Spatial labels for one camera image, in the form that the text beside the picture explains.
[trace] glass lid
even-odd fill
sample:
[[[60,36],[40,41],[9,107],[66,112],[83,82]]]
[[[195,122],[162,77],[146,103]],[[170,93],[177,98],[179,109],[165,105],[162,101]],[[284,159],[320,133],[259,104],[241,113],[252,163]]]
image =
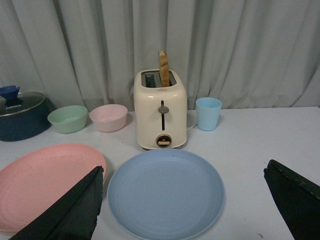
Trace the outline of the glass lid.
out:
[[[14,99],[0,97],[0,117],[20,114],[33,109],[45,101],[46,97],[39,92],[19,93]]]

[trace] green bowl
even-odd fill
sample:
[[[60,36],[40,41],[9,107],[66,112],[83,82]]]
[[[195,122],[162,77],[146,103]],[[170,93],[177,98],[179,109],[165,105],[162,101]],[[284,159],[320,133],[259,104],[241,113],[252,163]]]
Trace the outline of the green bowl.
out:
[[[51,112],[48,121],[59,133],[70,134],[86,126],[87,113],[88,109],[85,106],[65,106]]]

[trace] blue lid handle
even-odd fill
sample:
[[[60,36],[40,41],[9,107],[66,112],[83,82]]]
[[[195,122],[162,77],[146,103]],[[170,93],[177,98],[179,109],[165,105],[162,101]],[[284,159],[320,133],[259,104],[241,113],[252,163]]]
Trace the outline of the blue lid handle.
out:
[[[6,100],[16,99],[19,93],[20,87],[15,85],[0,87],[0,96]]]

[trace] white table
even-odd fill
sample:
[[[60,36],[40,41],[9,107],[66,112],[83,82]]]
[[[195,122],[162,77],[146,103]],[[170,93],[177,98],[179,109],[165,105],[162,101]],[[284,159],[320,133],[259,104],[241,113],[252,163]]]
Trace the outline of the white table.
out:
[[[106,183],[121,164],[145,152],[136,140],[135,113],[129,112],[126,126],[117,132],[99,132],[89,120],[75,133],[60,134],[51,127],[26,140],[0,141],[0,169],[34,150],[61,143],[98,149],[107,162]],[[264,168],[275,159],[320,185],[320,108],[223,109],[214,131],[190,129],[182,149],[208,160],[225,187],[220,217],[195,240],[293,240],[264,179]],[[113,219],[105,195],[92,239],[135,239]],[[0,234],[0,240],[9,238]]]

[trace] light blue cup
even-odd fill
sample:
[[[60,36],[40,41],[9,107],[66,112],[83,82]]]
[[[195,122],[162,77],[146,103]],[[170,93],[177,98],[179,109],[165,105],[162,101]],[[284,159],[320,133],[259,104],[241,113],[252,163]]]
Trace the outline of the light blue cup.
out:
[[[216,128],[222,102],[213,97],[202,97],[195,101],[196,120],[198,128],[212,131]]]

